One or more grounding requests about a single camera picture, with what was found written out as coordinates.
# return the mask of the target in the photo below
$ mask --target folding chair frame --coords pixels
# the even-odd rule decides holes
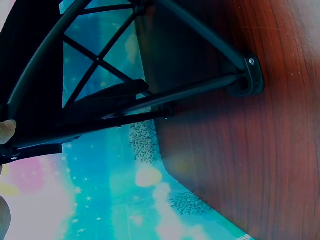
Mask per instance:
[[[201,94],[207,91],[226,88],[232,96],[240,97],[257,94],[263,90],[264,79],[261,72],[259,60],[256,56],[243,56],[240,52],[238,52],[230,44],[223,40],[216,32],[206,27],[203,23],[198,21],[194,16],[192,16],[178,4],[174,3],[172,0],[155,1],[158,1],[160,4],[168,8],[180,20],[194,29],[195,32],[200,34],[214,47],[221,51],[235,66],[235,71],[217,78],[197,81],[195,83],[177,87],[165,92],[153,94],[150,91],[146,91],[143,93],[143,95],[145,96],[144,98],[140,98],[131,103],[121,105],[116,110],[116,112],[105,116],[105,119],[103,120],[94,121],[92,123],[86,122],[81,124],[66,125],[53,129],[50,132],[39,131],[36,132],[33,136],[26,136],[25,138],[15,139],[14,142],[9,142],[9,144],[5,148],[6,151],[3,148],[0,149],[0,153],[2,153],[2,156],[11,158],[12,160],[17,160],[19,159],[19,150],[22,149],[48,145],[54,143],[55,141],[73,138],[81,136],[85,133],[99,131],[107,128],[133,124],[156,118],[168,118],[172,115],[172,112],[170,109],[165,108],[160,108],[159,111],[149,113],[140,113],[134,115],[126,114],[147,107],[161,106],[166,103],[170,103],[182,98],[187,98],[196,94]],[[12,92],[7,106],[0,109],[2,118],[12,119],[15,116],[26,92],[28,91],[29,86],[31,85],[31,82],[34,79],[37,66],[42,61],[43,57],[50,51],[50,46],[62,36],[65,43],[78,50],[80,53],[93,61],[92,65],[87,70],[84,77],[79,82],[78,86],[67,101],[66,106],[69,106],[76,101],[80,92],[87,84],[88,80],[98,66],[103,67],[123,82],[134,81],[129,76],[125,75],[124,73],[104,61],[104,58],[120,38],[120,36],[137,18],[137,16],[143,16],[145,14],[146,8],[149,6],[149,2],[145,0],[135,0],[134,4],[129,3],[85,9],[90,2],[91,0],[75,0],[75,2],[68,8],[68,10],[61,15],[60,20],[45,38],[31,61],[25,68],[17,85],[15,86],[14,91]],[[64,35],[68,27],[80,15],[124,9],[133,9],[132,15],[119,28],[119,30],[115,33],[115,35],[111,38],[111,40],[107,43],[107,45],[99,55],[95,55],[70,37]]]

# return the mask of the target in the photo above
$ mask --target metal tube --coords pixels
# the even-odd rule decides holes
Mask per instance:
[[[133,8],[134,8],[134,5],[131,3],[111,5],[111,6],[100,6],[100,7],[85,9],[80,15],[95,14],[95,13],[102,13],[102,12],[116,11],[116,10],[133,9]]]
[[[156,0],[163,6],[171,10],[177,17],[179,17],[185,24],[200,34],[216,49],[223,53],[239,70],[245,71],[246,65],[244,63],[244,56],[232,47],[226,40],[222,39],[212,29],[205,26],[202,22],[196,19],[188,11],[173,2],[172,0]]]
[[[50,52],[51,46],[62,36],[68,27],[74,22],[77,16],[87,7],[91,0],[76,0],[60,18],[40,47],[37,49],[32,59],[24,69],[18,83],[16,84],[10,99],[8,101],[8,118],[12,119],[24,100],[31,83],[33,82],[40,63],[43,58]]]
[[[167,118],[170,116],[169,110],[161,110],[155,112],[140,113],[128,116],[114,117],[105,120],[96,120],[92,122],[77,123],[71,125],[65,125],[50,129],[48,131],[38,131],[36,134],[31,134],[26,137],[20,137],[19,139],[13,139],[11,145],[14,148],[25,149],[39,145],[47,145],[50,143],[56,143],[66,139],[78,137],[87,133],[92,133],[104,129],[120,127],[123,125],[129,125],[157,118]]]
[[[130,17],[124,22],[124,24],[116,31],[116,33],[113,35],[113,37],[110,39],[110,41],[105,45],[101,53],[99,54],[98,58],[100,60],[103,60],[108,52],[111,50],[111,48],[115,45],[115,43],[118,41],[118,39],[124,34],[124,32],[127,30],[127,28],[133,23],[133,21],[136,19],[138,15],[133,12]]]
[[[74,49],[76,49],[77,51],[79,51],[80,53],[82,53],[83,55],[85,55],[86,57],[88,57],[89,59],[91,59],[93,61],[93,64],[90,66],[88,71],[85,73],[84,77],[79,82],[78,86],[76,86],[75,90],[71,94],[71,96],[68,99],[65,106],[68,106],[76,101],[76,99],[79,96],[79,94],[81,93],[82,89],[84,88],[84,86],[87,84],[87,82],[90,79],[90,77],[92,76],[92,74],[97,69],[97,67],[98,67],[97,65],[100,65],[101,67],[103,67],[104,69],[106,69],[111,74],[113,74],[114,76],[116,76],[117,78],[119,78],[120,80],[122,80],[125,83],[133,81],[132,78],[128,77],[123,72],[119,71],[114,66],[107,63],[106,61],[99,59],[99,57],[97,55],[95,55],[93,52],[91,52],[90,50],[88,50],[87,48],[85,48],[84,46],[79,44],[78,42],[74,41],[70,37],[65,35],[63,40],[65,43],[69,44],[71,47],[73,47]],[[150,91],[146,91],[142,94],[144,96],[151,96],[152,95],[152,93]]]
[[[125,114],[132,111],[153,107],[176,100],[191,97],[196,94],[202,94],[211,90],[227,87],[234,83],[238,77],[234,74],[228,74],[218,78],[211,78],[208,80],[197,81],[185,86],[180,86],[172,90],[160,92],[152,96],[147,96],[133,101],[129,104],[124,104],[117,108],[117,112],[111,113],[107,116],[112,117],[114,114]]]

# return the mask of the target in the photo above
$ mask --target white star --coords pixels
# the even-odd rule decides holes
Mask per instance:
[[[85,229],[81,228],[80,230],[78,230],[78,233],[83,233],[85,231]]]
[[[66,145],[66,147],[67,147],[68,149],[72,149],[72,144],[71,144],[71,143],[68,143],[68,144]]]
[[[75,190],[74,190],[74,191],[75,191],[75,193],[76,193],[76,194],[80,194],[80,193],[82,193],[82,189],[81,189],[81,187],[78,187],[78,186],[75,188]]]
[[[65,58],[64,58],[64,63],[65,63],[65,64],[69,64],[70,61],[71,61],[70,57],[65,57]]]
[[[74,26],[73,26],[73,30],[78,30],[79,28],[80,28],[79,25],[74,25]]]

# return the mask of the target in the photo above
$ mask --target wood grain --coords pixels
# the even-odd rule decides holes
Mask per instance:
[[[265,90],[179,101],[156,121],[166,169],[257,240],[320,239],[320,1],[177,2],[256,54]],[[137,29],[154,92],[220,73],[221,56],[160,5]]]

